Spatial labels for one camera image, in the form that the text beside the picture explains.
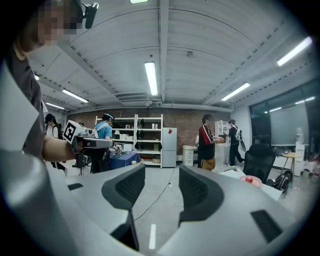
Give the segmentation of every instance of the black office chair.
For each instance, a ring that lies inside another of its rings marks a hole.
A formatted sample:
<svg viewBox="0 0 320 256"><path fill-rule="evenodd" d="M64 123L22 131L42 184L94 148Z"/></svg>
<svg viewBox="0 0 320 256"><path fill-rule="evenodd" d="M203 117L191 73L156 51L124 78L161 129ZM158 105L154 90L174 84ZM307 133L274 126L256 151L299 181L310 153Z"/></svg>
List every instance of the black office chair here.
<svg viewBox="0 0 320 256"><path fill-rule="evenodd" d="M253 144L245 153L243 172L266 184L275 159L276 153L267 144Z"/></svg>

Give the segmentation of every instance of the ceiling light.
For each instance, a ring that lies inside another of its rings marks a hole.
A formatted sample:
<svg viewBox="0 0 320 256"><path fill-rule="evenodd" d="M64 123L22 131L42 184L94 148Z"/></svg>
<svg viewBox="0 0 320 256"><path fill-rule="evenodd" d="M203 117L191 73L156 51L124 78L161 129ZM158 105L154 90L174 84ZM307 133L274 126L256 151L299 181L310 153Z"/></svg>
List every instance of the ceiling light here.
<svg viewBox="0 0 320 256"><path fill-rule="evenodd" d="M47 104L48 106L52 106L52 107L55 107L55 108L61 109L61 110L64 110L64 109L65 109L65 108L64 108L64 107L62 107L62 106L53 105L53 104L51 104L51 103L49 103L49 102L46 102L45 104Z"/></svg>
<svg viewBox="0 0 320 256"><path fill-rule="evenodd" d="M130 0L131 4L138 4L138 3L143 3L143 2L148 2L149 0Z"/></svg>
<svg viewBox="0 0 320 256"><path fill-rule="evenodd" d="M231 92L229 95L225 96L222 101L226 101L227 99L230 99L232 96L235 96L236 94L240 93L241 91L243 91L244 89L248 88L250 86L250 84L248 84L247 82L240 86L238 89L234 90L233 92Z"/></svg>
<svg viewBox="0 0 320 256"><path fill-rule="evenodd" d="M84 103L88 103L88 102L89 102L89 101L87 101L86 99L81 98L81 97L73 94L72 92L70 92L70 91L68 91L68 90L65 90L65 89L64 89L62 92L65 93L65 94L68 94L68 95L70 95L71 97L74 97L74 98L76 98L76 99L78 99L79 101L82 101L82 102L84 102Z"/></svg>
<svg viewBox="0 0 320 256"><path fill-rule="evenodd" d="M301 103L304 103L304 102L309 102L309 101L312 101L314 100L316 97L310 97L310 98L306 98L305 100L300 100L298 102L296 102L295 104L298 105L298 104L301 104Z"/></svg>
<svg viewBox="0 0 320 256"><path fill-rule="evenodd" d="M312 43L312 39L310 36L308 36L306 39L304 39L299 45L297 45L292 51L290 51L287 55L285 55L283 58L278 60L278 65L282 66L287 61L292 59L294 56L296 56L298 53L300 53L304 48L306 48L308 45Z"/></svg>
<svg viewBox="0 0 320 256"><path fill-rule="evenodd" d="M151 95L156 96L156 95L158 95L158 89L157 89L155 63L153 61L145 62L144 67L145 67L145 71L146 71L146 76L148 77Z"/></svg>
<svg viewBox="0 0 320 256"><path fill-rule="evenodd" d="M277 108L271 109L269 112L271 113L271 112L277 111L277 110L282 110L282 107L277 107Z"/></svg>

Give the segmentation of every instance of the white refrigerator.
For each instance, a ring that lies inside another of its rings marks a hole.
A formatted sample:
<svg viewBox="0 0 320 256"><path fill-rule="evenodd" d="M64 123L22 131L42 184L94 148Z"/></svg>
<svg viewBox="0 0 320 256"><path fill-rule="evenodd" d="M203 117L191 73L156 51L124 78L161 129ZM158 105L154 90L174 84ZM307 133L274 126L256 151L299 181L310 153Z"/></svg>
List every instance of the white refrigerator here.
<svg viewBox="0 0 320 256"><path fill-rule="evenodd" d="M162 134L162 167L176 167L177 128L164 127Z"/></svg>

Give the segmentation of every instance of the blue tablecloth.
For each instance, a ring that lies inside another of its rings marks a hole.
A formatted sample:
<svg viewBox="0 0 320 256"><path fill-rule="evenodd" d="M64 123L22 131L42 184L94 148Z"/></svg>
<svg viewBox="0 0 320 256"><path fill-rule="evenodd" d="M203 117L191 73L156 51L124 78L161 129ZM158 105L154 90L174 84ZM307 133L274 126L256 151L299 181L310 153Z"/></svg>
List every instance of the blue tablecloth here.
<svg viewBox="0 0 320 256"><path fill-rule="evenodd" d="M110 155L110 168L117 169L125 166L130 166L132 161L139 163L141 161L138 153L130 152L119 156Z"/></svg>

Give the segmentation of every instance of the blue shirt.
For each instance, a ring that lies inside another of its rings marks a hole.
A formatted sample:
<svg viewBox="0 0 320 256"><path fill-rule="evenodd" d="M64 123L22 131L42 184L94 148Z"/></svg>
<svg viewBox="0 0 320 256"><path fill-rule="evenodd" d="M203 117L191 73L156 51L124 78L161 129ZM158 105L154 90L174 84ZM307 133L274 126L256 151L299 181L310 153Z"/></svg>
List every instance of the blue shirt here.
<svg viewBox="0 0 320 256"><path fill-rule="evenodd" d="M94 127L95 130L98 130L100 126L104 125L105 122L99 122ZM112 127L110 125L106 125L105 127L102 127L100 130L97 131L98 136L100 139L105 139L106 136L112 137Z"/></svg>

